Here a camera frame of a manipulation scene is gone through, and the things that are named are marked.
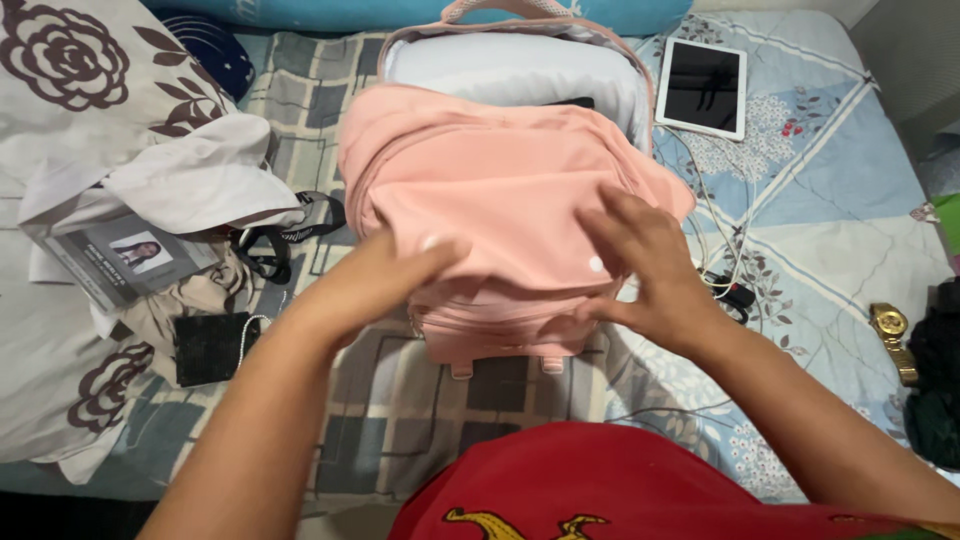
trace tablet screen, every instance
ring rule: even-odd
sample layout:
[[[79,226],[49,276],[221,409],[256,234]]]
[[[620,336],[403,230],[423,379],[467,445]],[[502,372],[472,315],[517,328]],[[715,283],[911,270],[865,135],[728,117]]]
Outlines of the tablet screen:
[[[663,115],[736,133],[738,55],[675,42]]]

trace tablet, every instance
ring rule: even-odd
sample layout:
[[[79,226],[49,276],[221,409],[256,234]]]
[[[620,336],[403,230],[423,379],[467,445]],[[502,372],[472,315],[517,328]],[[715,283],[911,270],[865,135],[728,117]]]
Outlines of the tablet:
[[[743,140],[747,53],[670,37],[656,120],[691,132]]]

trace hand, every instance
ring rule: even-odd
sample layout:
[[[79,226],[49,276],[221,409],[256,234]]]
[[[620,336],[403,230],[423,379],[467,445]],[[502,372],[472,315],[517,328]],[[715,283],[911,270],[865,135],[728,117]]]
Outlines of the hand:
[[[576,317],[629,327],[664,349],[694,357],[719,331],[741,328],[713,300],[690,261],[677,219],[642,199],[600,186],[607,213],[578,211],[581,226],[595,241],[610,245],[640,280],[631,303],[594,298]]]
[[[335,348],[346,347],[364,327],[402,304],[415,288],[469,252],[470,244],[458,240],[442,242],[412,257],[397,258],[394,233],[382,229],[307,287],[283,312],[281,321],[305,323]]]

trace gold watch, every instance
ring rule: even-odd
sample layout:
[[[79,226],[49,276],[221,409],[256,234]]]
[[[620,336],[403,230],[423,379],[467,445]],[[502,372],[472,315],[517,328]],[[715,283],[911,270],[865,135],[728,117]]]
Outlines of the gold watch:
[[[885,303],[870,304],[870,326],[874,327],[887,354],[897,366],[900,384],[916,386],[919,379],[917,362],[901,341],[908,325],[906,317],[899,309]]]

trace bedsheet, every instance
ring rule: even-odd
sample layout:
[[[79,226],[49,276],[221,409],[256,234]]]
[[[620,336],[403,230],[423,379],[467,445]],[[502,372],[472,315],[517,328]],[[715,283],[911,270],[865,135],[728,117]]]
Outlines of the bedsheet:
[[[698,193],[707,252],[722,273],[734,255],[710,218],[745,242],[742,280],[757,293],[749,325],[774,340],[851,407],[906,444],[897,373],[867,324],[871,302],[911,321],[926,290],[951,275],[916,176],[877,100],[878,88],[844,29],[819,12],[689,15],[674,36],[746,50],[746,138],[740,145],[656,128],[654,153]],[[336,171],[340,113],[375,82],[383,34],[336,40],[277,34],[247,110],[268,118],[274,170],[296,191],[343,196]],[[656,77],[664,37],[632,39]],[[706,190],[696,177],[703,172]],[[752,215],[749,227],[747,216]],[[689,224],[684,229],[690,233]],[[349,252],[341,229],[295,247],[294,278],[257,288],[274,315]],[[631,298],[636,286],[622,292]],[[545,422],[609,422],[653,430],[765,501],[803,499],[797,484],[730,398],[688,360],[623,328],[601,327],[564,372],[535,360],[476,362],[453,380],[424,358],[405,314],[367,329],[336,363],[323,439],[303,512],[399,502],[471,444]],[[222,384],[176,390],[155,380],[86,486],[33,464],[0,466],[0,489],[125,499],[158,497],[223,395]]]

